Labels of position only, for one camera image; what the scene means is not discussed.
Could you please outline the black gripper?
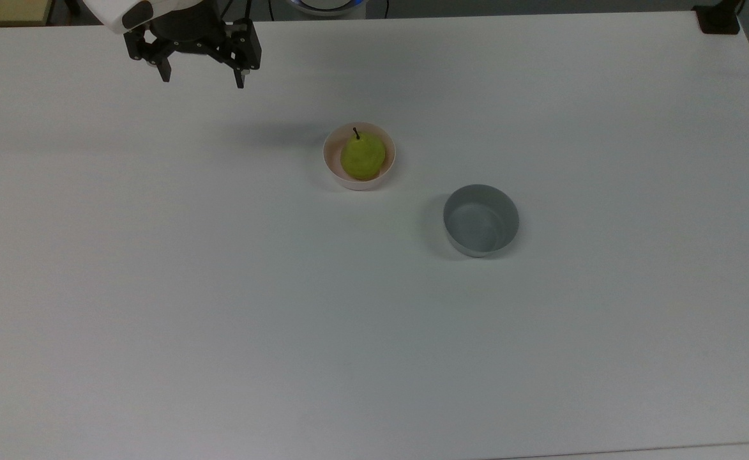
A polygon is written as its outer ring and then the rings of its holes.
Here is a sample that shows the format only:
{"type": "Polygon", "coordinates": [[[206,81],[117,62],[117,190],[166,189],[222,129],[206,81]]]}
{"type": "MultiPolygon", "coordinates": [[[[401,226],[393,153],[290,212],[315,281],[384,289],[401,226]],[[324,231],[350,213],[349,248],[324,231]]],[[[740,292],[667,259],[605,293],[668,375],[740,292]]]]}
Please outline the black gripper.
{"type": "Polygon", "coordinates": [[[211,58],[233,70],[237,88],[244,88],[246,76],[261,66],[262,49],[253,21],[222,21],[217,1],[201,1],[168,12],[150,21],[148,29],[156,37],[152,43],[146,40],[144,28],[123,35],[127,53],[134,61],[153,65],[164,82],[169,82],[172,75],[168,56],[173,53],[173,43],[179,50],[211,47],[211,58]]]}

